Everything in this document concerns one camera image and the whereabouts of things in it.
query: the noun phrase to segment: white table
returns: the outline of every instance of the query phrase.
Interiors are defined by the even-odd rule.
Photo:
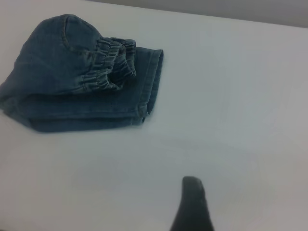
[[[308,227],[308,30],[82,0],[0,2],[0,82],[43,19],[164,49],[143,126],[39,134],[0,116],[0,229],[167,231],[181,179],[218,231]]]

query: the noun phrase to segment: blue denim fabric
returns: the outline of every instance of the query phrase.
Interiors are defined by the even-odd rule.
[[[43,132],[139,125],[153,109],[163,56],[104,38],[74,15],[47,19],[0,86],[0,107]]]

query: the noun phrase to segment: jeans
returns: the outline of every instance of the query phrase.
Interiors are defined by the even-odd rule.
[[[0,86],[0,108],[42,132],[139,125],[157,97],[162,50],[104,38],[74,15],[44,20]]]

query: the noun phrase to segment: white surface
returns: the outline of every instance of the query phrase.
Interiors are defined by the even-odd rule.
[[[0,116],[0,228],[167,231],[181,178],[218,231],[308,227],[308,30],[79,0],[1,1],[0,78],[45,18],[165,50],[142,127],[38,134]]]

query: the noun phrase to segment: dark object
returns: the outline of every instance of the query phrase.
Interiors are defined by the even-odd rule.
[[[170,231],[214,231],[202,182],[184,177],[182,199]]]
[[[0,108],[42,132],[139,125],[156,100],[162,50],[103,37],[65,14],[41,22],[0,86]]]

